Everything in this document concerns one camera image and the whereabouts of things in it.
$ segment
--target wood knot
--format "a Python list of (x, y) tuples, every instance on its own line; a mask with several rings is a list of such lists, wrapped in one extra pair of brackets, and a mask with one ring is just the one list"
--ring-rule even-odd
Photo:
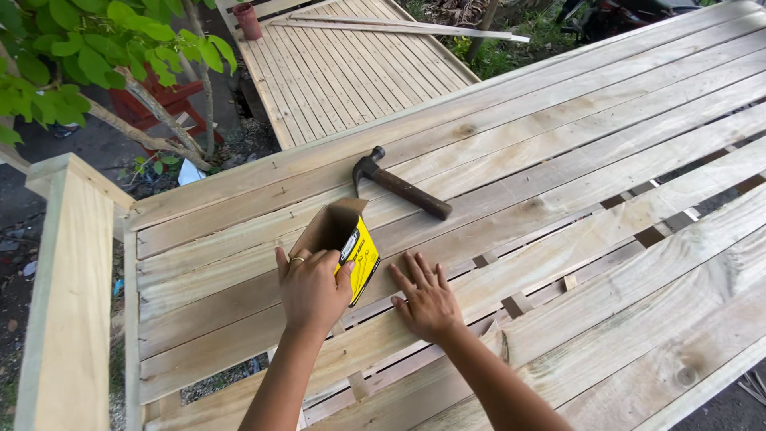
[(697, 381), (697, 371), (691, 367), (684, 367), (678, 372), (676, 378), (683, 386), (692, 386)]

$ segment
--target unfinished wooden bed frame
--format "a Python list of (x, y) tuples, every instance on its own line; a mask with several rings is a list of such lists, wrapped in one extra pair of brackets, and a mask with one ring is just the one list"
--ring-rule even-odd
[[(34, 164), (48, 212), (17, 429), (108, 426), (116, 216), (128, 429), (235, 430), (264, 371), (179, 390), (276, 347), (273, 247), (353, 196), (375, 145), (454, 207), (438, 222), (365, 184), (382, 268), (405, 250), (449, 268), (465, 322), (575, 429), (669, 429), (766, 356), (766, 104), (738, 110), (764, 97), (766, 12), (733, 2), (138, 202), (74, 155)], [(299, 428), (488, 429), (392, 294), (379, 271), (333, 328)]]

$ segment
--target tree trunk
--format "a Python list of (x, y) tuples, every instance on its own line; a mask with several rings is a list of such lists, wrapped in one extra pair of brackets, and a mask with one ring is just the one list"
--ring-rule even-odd
[[(205, 32), (202, 31), (202, 23), (199, 21), (197, 7), (194, 6), (192, 0), (182, 0), (182, 4), (184, 5), (184, 11), (186, 12), (186, 16), (188, 17), (189, 23), (191, 24), (191, 29), (197, 36), (203, 38), (205, 36)], [(210, 160), (210, 158), (213, 157), (213, 153), (215, 152), (215, 133), (213, 128), (213, 86), (210, 84), (210, 74), (208, 73), (209, 70), (210, 67), (205, 62), (205, 60), (200, 60), (200, 74), (202, 75), (202, 86), (205, 88), (205, 109), (207, 111), (205, 121), (208, 123), (206, 125), (208, 129), (208, 148), (207, 152), (205, 153), (205, 159), (207, 160)]]
[(166, 126), (170, 127), (170, 130), (178, 137), (179, 140), (181, 140), (181, 143), (186, 147), (187, 150), (199, 155), (203, 154), (202, 148), (200, 148), (194, 138), (192, 138), (192, 136), (189, 135), (183, 127), (181, 127), (181, 124), (178, 124), (178, 121), (176, 121), (175, 118), (168, 114), (168, 111), (165, 109), (165, 107), (163, 107), (143, 87), (143, 85), (141, 85), (141, 83), (133, 77), (133, 74), (131, 74), (126, 67), (117, 66), (114, 68), (114, 70), (125, 77), (126, 87), (138, 97), (139, 101), (141, 101), (146, 109), (148, 109), (152, 114), (154, 114), (155, 117), (157, 117), (157, 120), (162, 121)]
[(112, 114), (109, 112), (105, 107), (99, 105), (95, 101), (89, 99), (88, 97), (84, 96), (83, 94), (80, 94), (81, 97), (83, 97), (85, 100), (90, 103), (90, 115), (93, 115), (94, 117), (104, 121), (105, 123), (109, 124), (110, 126), (114, 127), (115, 129), (119, 130), (123, 133), (128, 139), (135, 140), (136, 142), (140, 142), (143, 146), (150, 150), (162, 150), (162, 151), (170, 151), (172, 153), (176, 153), (179, 156), (188, 159), (190, 162), (194, 163), (195, 166), (197, 166), (199, 169), (202, 169), (204, 171), (210, 170), (210, 165), (205, 162), (199, 153), (196, 151), (190, 151), (180, 144), (173, 142), (172, 140), (164, 139), (164, 138), (155, 138), (151, 137), (146, 134), (143, 130), (136, 129), (135, 127), (128, 124), (125, 120), (118, 117), (115, 114)]

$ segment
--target leafy plant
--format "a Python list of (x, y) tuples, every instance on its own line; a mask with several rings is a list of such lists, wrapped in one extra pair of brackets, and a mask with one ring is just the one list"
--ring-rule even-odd
[[(214, 0), (204, 1), (214, 7)], [(221, 58), (231, 73), (237, 67), (231, 47), (218, 36), (187, 30), (176, 34), (170, 28), (172, 15), (183, 13), (181, 0), (19, 4), (16, 8), (10, 0), (0, 0), (0, 24), (5, 27), (0, 28), (0, 41), (8, 53), (0, 58), (0, 115), (20, 114), (43, 127), (56, 122), (84, 126), (82, 114), (91, 110), (91, 102), (77, 84), (123, 89), (127, 73), (121, 67), (143, 81), (147, 64), (163, 86), (175, 84), (174, 73), (182, 71), (179, 53), (192, 61), (204, 59), (217, 72), (224, 70)], [(15, 145), (21, 137), (0, 125), (0, 142)]]

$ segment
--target finger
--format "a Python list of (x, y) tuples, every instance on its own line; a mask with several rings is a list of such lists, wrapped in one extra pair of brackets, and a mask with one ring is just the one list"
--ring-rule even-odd
[(431, 271), (428, 262), (426, 262), (426, 258), (424, 258), (421, 253), (415, 253), (415, 261), (420, 265), (423, 276), (426, 278), (426, 281), (428, 281), (428, 284), (430, 286), (436, 286), (436, 277), (434, 277), (434, 272)]
[(444, 272), (444, 266), (441, 263), (436, 264), (436, 274), (439, 278), (439, 286), (445, 291), (452, 291), (450, 288), (450, 282), (447, 281), (447, 274)]
[(404, 296), (406, 296), (407, 299), (412, 299), (415, 287), (410, 283), (410, 280), (405, 277), (404, 274), (399, 271), (399, 267), (394, 264), (390, 264), (388, 270), (391, 272), (391, 277), (396, 281), (396, 285), (404, 292)]
[(282, 250), (282, 247), (277, 247), (274, 251), (277, 254), (277, 273), (281, 282), (287, 276), (287, 273), (290, 272), (290, 263), (287, 261), (287, 256), (285, 256), (285, 251)]
[(290, 270), (297, 269), (299, 266), (303, 265), (304, 261), (309, 260), (311, 257), (311, 252), (306, 250), (305, 248), (301, 248), (294, 256), (290, 259)]
[(322, 256), (327, 253), (327, 250), (319, 250), (318, 252), (311, 255), (310, 258), (306, 259), (306, 263), (313, 263), (321, 259)]
[(351, 272), (354, 271), (354, 266), (356, 266), (356, 261), (346, 262), (340, 267), (340, 270), (336, 274), (336, 284), (338, 285), (336, 289), (343, 295), (348, 294), (349, 302), (351, 302), (351, 297), (353, 296), (351, 289)]
[(420, 265), (418, 265), (415, 259), (412, 258), (410, 252), (404, 252), (404, 261), (407, 262), (407, 268), (409, 268), (417, 288), (426, 288), (426, 286), (428, 286), (428, 280), (426, 280)]
[(391, 297), (391, 303), (396, 307), (396, 314), (399, 314), (399, 317), (404, 321), (404, 325), (412, 332), (415, 320), (412, 318), (410, 305), (396, 295)]

